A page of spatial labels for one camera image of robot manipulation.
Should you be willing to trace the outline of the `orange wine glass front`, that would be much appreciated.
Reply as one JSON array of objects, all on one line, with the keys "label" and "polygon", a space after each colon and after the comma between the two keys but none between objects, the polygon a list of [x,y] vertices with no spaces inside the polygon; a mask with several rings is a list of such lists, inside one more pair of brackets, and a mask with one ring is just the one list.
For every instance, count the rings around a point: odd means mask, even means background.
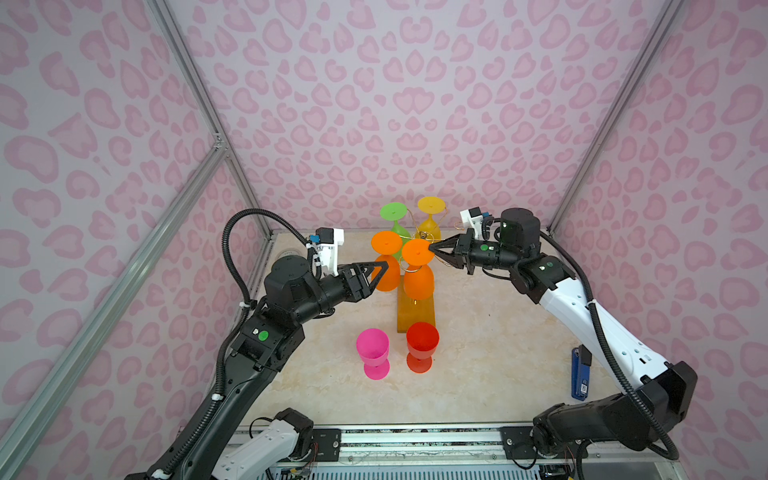
[{"label": "orange wine glass front", "polygon": [[426,240],[413,239],[402,248],[402,259],[407,264],[404,292],[412,300],[426,300],[434,294],[434,273],[430,262],[435,255],[429,246]]}]

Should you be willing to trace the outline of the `orange wine glass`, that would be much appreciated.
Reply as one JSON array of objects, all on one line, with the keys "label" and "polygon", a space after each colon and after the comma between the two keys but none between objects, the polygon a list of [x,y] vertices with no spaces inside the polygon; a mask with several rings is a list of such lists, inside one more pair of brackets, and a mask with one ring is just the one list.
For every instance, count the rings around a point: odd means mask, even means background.
[{"label": "orange wine glass", "polygon": [[434,273],[430,262],[435,255],[429,246],[426,240],[413,239],[402,248],[402,259],[407,264],[404,292],[412,300],[426,300],[434,294]]},{"label": "orange wine glass", "polygon": [[385,269],[376,267],[374,277],[380,278],[376,289],[382,292],[394,291],[400,283],[400,265],[395,255],[402,248],[401,237],[393,231],[381,231],[376,233],[372,240],[373,250],[379,254],[377,262],[386,265]]}]

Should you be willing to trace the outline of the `pink wine glass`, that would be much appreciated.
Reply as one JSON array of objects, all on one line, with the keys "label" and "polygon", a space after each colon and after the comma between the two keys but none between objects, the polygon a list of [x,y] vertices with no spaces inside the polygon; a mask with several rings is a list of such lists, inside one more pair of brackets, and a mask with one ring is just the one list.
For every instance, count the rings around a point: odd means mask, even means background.
[{"label": "pink wine glass", "polygon": [[386,332],[376,328],[364,330],[357,337],[356,350],[369,379],[383,380],[389,374],[390,339]]}]

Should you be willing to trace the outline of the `red wine glass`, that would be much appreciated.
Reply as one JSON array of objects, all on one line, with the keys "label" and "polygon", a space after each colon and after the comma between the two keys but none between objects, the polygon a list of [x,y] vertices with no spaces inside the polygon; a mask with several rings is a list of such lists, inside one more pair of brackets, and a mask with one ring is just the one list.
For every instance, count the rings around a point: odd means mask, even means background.
[{"label": "red wine glass", "polygon": [[414,323],[406,332],[408,368],[418,374],[429,371],[433,364],[433,355],[440,342],[437,328],[426,322]]}]

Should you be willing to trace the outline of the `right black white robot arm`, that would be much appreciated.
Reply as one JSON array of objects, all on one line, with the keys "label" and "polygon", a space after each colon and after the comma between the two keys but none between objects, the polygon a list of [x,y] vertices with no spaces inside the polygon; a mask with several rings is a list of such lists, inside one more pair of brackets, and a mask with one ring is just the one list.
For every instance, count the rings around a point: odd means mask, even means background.
[{"label": "right black white robot arm", "polygon": [[429,249],[468,274],[506,272],[506,281],[565,325],[618,385],[612,396],[557,404],[537,415],[530,437],[538,455],[552,458],[575,444],[580,463],[590,445],[618,442],[632,451],[679,459],[670,432],[686,418],[697,373],[684,361],[667,360],[607,311],[582,266],[541,230],[530,210],[506,209],[484,218],[479,231],[468,228]]}]

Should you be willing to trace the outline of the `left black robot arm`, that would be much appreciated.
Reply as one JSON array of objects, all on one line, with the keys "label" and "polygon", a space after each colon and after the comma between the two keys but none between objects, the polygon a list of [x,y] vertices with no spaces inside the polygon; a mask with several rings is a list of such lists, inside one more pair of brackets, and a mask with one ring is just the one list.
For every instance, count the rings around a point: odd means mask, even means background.
[{"label": "left black robot arm", "polygon": [[304,257],[277,260],[264,279],[264,296],[220,347],[211,391],[171,446],[137,478],[212,478],[251,405],[303,342],[305,323],[370,297],[387,270],[383,261],[350,263],[318,279]]}]

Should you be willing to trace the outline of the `orange wine glass back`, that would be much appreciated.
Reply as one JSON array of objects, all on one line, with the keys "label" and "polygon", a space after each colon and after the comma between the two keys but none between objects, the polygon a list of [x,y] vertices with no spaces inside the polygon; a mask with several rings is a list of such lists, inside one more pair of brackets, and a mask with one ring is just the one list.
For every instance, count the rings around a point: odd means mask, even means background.
[{"label": "orange wine glass back", "polygon": [[381,231],[376,233],[372,240],[373,250],[379,254],[377,262],[386,265],[385,269],[376,267],[374,277],[380,278],[376,289],[382,292],[394,291],[400,283],[400,265],[395,255],[402,248],[401,237],[393,231]]}]

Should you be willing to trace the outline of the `yellow wine glass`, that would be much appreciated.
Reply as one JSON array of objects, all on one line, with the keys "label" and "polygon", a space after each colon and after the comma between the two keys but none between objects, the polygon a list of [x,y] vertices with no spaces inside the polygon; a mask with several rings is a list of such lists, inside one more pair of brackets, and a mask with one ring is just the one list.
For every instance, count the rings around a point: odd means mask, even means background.
[{"label": "yellow wine glass", "polygon": [[442,232],[436,216],[445,211],[445,201],[439,197],[427,196],[418,201],[417,207],[426,215],[426,219],[417,228],[419,238],[430,242],[440,241]]}]

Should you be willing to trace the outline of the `green wine glass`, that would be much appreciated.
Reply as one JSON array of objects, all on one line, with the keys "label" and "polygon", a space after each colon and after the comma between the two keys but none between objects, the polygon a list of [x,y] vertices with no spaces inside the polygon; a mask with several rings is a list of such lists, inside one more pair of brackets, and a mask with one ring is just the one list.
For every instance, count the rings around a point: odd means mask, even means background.
[{"label": "green wine glass", "polygon": [[[412,233],[401,224],[401,221],[404,220],[408,215],[408,207],[401,202],[390,202],[382,206],[380,209],[381,218],[391,222],[391,231],[400,237],[402,241],[401,249],[405,247],[410,240],[413,239]],[[402,259],[401,249],[396,254],[394,254],[394,257],[397,260]]]}]

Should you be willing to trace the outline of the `blue black stapler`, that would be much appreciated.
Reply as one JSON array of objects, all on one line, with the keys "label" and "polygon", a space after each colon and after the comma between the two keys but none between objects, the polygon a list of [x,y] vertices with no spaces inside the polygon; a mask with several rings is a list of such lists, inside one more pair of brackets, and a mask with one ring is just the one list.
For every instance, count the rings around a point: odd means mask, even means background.
[{"label": "blue black stapler", "polygon": [[588,398],[592,354],[587,347],[579,345],[571,351],[571,397],[585,401]]}]

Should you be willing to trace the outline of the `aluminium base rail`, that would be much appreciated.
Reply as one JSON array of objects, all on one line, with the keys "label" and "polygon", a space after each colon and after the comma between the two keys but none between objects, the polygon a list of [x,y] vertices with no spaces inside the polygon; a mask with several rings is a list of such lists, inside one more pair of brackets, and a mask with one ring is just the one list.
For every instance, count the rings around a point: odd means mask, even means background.
[{"label": "aluminium base rail", "polygon": [[525,423],[320,425],[309,454],[257,479],[684,479],[678,462],[613,443],[535,454]]}]

